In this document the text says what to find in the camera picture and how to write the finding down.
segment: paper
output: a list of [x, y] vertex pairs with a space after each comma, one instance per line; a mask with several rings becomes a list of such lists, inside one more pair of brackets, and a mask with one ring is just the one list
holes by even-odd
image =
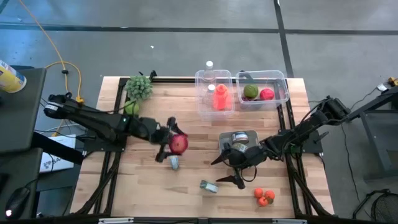
[[[70, 134], [68, 135], [69, 137], [73, 137], [73, 138], [68, 138], [65, 136], [57, 136], [57, 137], [49, 137], [49, 139], [54, 140], [60, 144], [63, 144], [64, 146], [68, 146], [72, 149], [75, 148], [76, 146], [76, 134]], [[44, 173], [44, 172], [50, 172], [51, 171], [51, 167], [52, 167], [52, 162], [53, 162], [53, 171], [55, 170], [63, 170], [63, 169], [70, 169], [73, 168], [73, 163], [63, 160], [57, 156], [53, 156], [51, 155], [52, 158], [49, 156], [49, 154], [47, 154], [46, 152], [43, 152], [42, 155], [42, 162], [40, 163], [40, 173]]]

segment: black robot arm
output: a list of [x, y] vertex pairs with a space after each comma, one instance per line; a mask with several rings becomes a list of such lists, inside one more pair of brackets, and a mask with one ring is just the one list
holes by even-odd
[[162, 162], [168, 156], [180, 155], [164, 151], [174, 133], [184, 134], [178, 128], [174, 117], [167, 120], [166, 126], [161, 126], [152, 118], [139, 118], [138, 116], [110, 112], [113, 111], [100, 111], [79, 104], [72, 99], [70, 93], [50, 95], [44, 108], [44, 113], [48, 117], [69, 119], [95, 133], [94, 136], [77, 137], [81, 141], [104, 141], [112, 146], [124, 147], [126, 138], [134, 136], [152, 144], [160, 145], [155, 158], [157, 162]]
[[[264, 162], [267, 158], [271, 160], [283, 161], [286, 149], [290, 145], [301, 146], [309, 137], [310, 133], [323, 125], [339, 125], [345, 121], [351, 111], [342, 104], [337, 98], [325, 98], [312, 111], [315, 110], [308, 119], [290, 130], [281, 131], [279, 134], [270, 136], [259, 142], [258, 146], [250, 147], [245, 152], [233, 149], [228, 143], [224, 144], [225, 150], [214, 160], [211, 165], [224, 162], [227, 166], [234, 169], [234, 175], [218, 179], [217, 182], [232, 182], [239, 189], [245, 188], [241, 171], [251, 166], [256, 166]], [[286, 161], [288, 169], [293, 173], [294, 179], [299, 184], [303, 193], [310, 199], [315, 211], [319, 215], [330, 215], [320, 206], [311, 191], [301, 180], [299, 173], [293, 166], [291, 158]]]

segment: butcher block tabletop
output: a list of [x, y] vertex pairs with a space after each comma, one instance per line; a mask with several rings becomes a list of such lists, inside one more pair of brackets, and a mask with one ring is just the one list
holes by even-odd
[[[113, 110], [119, 79], [104, 77], [97, 103], [99, 110]], [[310, 109], [304, 80], [288, 78], [287, 82], [295, 122], [298, 124]], [[235, 113], [225, 121], [202, 121], [197, 114], [194, 83], [153, 85], [153, 94], [141, 104], [139, 115], [155, 118], [163, 125], [168, 117], [176, 117], [179, 128], [188, 134], [189, 147], [179, 157], [179, 170], [174, 171], [169, 159], [163, 163], [155, 161], [159, 146], [129, 137], [126, 150], [121, 154], [111, 213], [113, 217], [294, 217], [286, 164], [281, 161], [266, 160], [259, 164], [256, 179], [245, 182], [246, 188], [243, 190], [226, 182], [216, 183], [216, 194], [199, 188], [201, 180], [215, 183], [215, 180], [232, 173], [231, 168], [223, 163], [210, 165], [219, 156], [219, 134], [248, 129], [256, 130], [259, 139], [277, 134], [277, 110], [243, 112], [236, 106]], [[286, 126], [289, 127], [285, 109], [284, 113]], [[83, 161], [71, 212], [81, 208], [97, 188], [103, 158], [103, 152], [94, 152]], [[304, 154], [302, 159], [308, 187], [324, 208], [333, 213], [320, 158]], [[252, 179], [253, 174], [254, 168], [243, 172], [245, 179]], [[258, 207], [253, 197], [253, 190], [257, 187], [275, 192], [272, 205]], [[304, 211], [298, 185], [297, 191], [300, 208]], [[104, 191], [102, 209], [107, 195], [108, 188]]]

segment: concrete floor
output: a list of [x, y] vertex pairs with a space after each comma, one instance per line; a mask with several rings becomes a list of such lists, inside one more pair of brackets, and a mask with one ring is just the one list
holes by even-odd
[[[398, 15], [394, 11], [398, 2], [393, 0], [279, 2], [286, 29], [398, 29]], [[41, 23], [51, 25], [278, 29], [272, 0], [25, 0], [25, 3]], [[33, 20], [18, 1], [9, 1], [3, 10], [0, 8], [0, 25], [31, 23]], [[63, 59], [80, 67], [81, 95], [90, 106], [96, 104], [105, 75], [136, 75], [138, 71], [149, 74], [156, 70], [161, 76], [194, 76], [207, 60], [214, 61], [215, 68], [227, 69], [232, 74], [240, 70], [286, 72], [280, 35], [276, 33], [50, 31], [49, 36]], [[309, 100], [331, 95], [351, 107], [388, 77], [396, 76], [398, 70], [398, 35], [288, 34], [286, 38], [294, 77], [305, 79]], [[9, 64], [44, 67], [58, 61], [41, 31], [3, 29], [0, 43], [0, 59]], [[44, 98], [65, 92], [60, 70], [61, 66], [57, 65], [47, 72]], [[78, 79], [73, 69], [69, 77], [69, 86], [76, 95]], [[57, 125], [58, 121], [39, 112], [37, 129]], [[397, 180], [364, 183], [362, 176], [379, 170], [380, 165], [374, 159], [376, 154], [369, 146], [361, 122], [346, 124], [345, 130], [360, 199], [372, 190], [386, 187], [397, 193]], [[359, 202], [348, 170], [341, 128], [324, 127], [321, 131], [330, 132], [322, 144], [335, 213], [350, 217]], [[71, 181], [75, 175], [68, 174]], [[65, 190], [65, 195], [70, 195], [70, 189]], [[60, 215], [48, 206], [41, 209], [47, 209], [47, 215]], [[358, 217], [369, 219], [364, 212]]]

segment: red apple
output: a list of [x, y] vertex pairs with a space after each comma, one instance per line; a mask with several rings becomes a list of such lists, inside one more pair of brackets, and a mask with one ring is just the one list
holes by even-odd
[[169, 141], [172, 153], [182, 154], [188, 148], [188, 136], [184, 134], [175, 134]]
[[274, 91], [270, 88], [265, 88], [260, 92], [260, 99], [261, 100], [272, 100], [274, 99]]

